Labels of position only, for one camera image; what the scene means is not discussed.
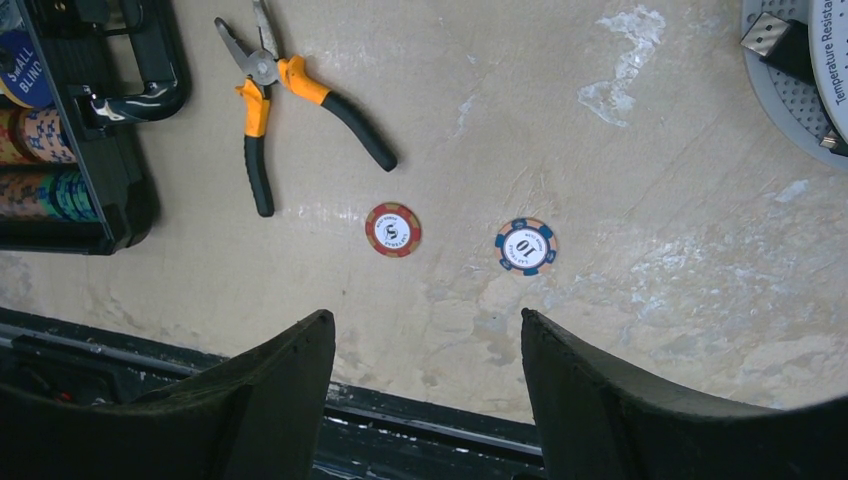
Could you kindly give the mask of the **red poker chip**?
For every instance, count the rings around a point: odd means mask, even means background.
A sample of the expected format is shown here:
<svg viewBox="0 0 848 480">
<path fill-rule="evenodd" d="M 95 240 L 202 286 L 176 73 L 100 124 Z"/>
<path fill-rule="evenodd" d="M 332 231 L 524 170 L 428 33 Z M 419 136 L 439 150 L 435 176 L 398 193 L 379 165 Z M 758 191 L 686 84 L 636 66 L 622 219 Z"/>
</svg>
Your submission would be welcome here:
<svg viewBox="0 0 848 480">
<path fill-rule="evenodd" d="M 385 202 L 375 206 L 367 215 L 365 235 L 376 252 L 390 258 L 402 258 L 419 247 L 422 227 L 416 214 L 407 206 Z"/>
</svg>

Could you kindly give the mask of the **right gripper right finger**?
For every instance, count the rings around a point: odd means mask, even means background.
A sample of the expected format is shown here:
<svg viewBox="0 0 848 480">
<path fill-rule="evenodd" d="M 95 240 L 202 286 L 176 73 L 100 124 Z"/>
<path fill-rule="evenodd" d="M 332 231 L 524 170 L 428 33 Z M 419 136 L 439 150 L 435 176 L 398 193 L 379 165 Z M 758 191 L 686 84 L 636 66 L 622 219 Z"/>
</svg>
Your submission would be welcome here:
<svg viewBox="0 0 848 480">
<path fill-rule="evenodd" d="M 654 375 L 524 309 L 522 365 L 551 479 L 843 479 L 847 401 L 793 410 Z"/>
</svg>

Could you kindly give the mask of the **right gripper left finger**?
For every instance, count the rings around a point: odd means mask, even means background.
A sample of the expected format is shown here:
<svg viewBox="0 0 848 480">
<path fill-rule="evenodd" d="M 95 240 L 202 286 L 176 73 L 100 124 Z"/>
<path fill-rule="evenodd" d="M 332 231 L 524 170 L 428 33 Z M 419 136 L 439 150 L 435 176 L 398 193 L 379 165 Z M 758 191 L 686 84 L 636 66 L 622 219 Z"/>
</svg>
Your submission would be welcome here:
<svg viewBox="0 0 848 480">
<path fill-rule="evenodd" d="M 5 479 L 306 479 L 335 355 L 318 310 L 270 340 L 126 404 L 1 390 Z"/>
</svg>

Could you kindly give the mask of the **blue small blind button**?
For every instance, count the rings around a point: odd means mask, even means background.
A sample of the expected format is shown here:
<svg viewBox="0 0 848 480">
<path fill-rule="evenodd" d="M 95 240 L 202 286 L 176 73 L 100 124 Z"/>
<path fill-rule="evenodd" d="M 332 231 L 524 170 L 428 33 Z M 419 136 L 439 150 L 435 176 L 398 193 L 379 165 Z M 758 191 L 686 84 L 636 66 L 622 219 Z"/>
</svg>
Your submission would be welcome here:
<svg viewBox="0 0 848 480">
<path fill-rule="evenodd" d="M 1 90 L 23 108 L 43 109 L 54 103 L 46 71 L 26 32 L 1 34 Z"/>
</svg>

